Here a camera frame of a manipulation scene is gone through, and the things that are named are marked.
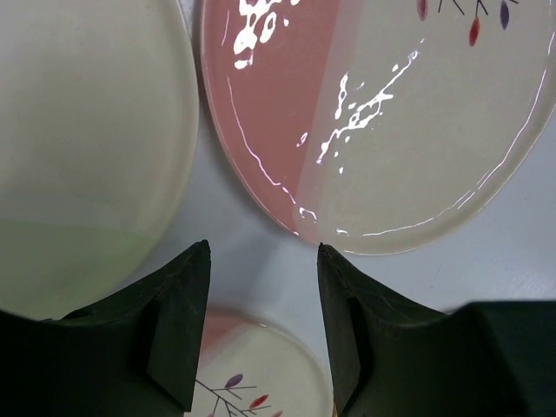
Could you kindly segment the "green and cream plate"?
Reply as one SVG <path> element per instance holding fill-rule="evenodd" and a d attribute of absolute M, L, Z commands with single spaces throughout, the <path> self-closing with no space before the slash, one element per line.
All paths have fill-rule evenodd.
<path fill-rule="evenodd" d="M 177 1 L 1 4 L 1 308 L 57 319 L 148 256 L 195 153 Z"/>

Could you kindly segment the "small pink and cream plate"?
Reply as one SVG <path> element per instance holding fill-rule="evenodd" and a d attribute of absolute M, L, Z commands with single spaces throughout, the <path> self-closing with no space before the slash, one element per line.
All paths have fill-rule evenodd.
<path fill-rule="evenodd" d="M 206 313 L 187 416 L 329 417 L 330 377 L 291 334 L 229 309 Z"/>

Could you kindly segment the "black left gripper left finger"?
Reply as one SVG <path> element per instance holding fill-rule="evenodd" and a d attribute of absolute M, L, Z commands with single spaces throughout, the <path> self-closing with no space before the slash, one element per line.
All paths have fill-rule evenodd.
<path fill-rule="evenodd" d="M 4 416 L 181 416 L 192 408 L 210 285 L 200 241 L 60 320 L 1 315 Z"/>

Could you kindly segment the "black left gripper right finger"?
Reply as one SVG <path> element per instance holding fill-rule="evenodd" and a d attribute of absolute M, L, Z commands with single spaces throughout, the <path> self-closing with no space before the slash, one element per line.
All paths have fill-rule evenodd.
<path fill-rule="evenodd" d="M 427 308 L 320 245 L 317 269 L 340 416 L 552 416 L 553 301 Z"/>

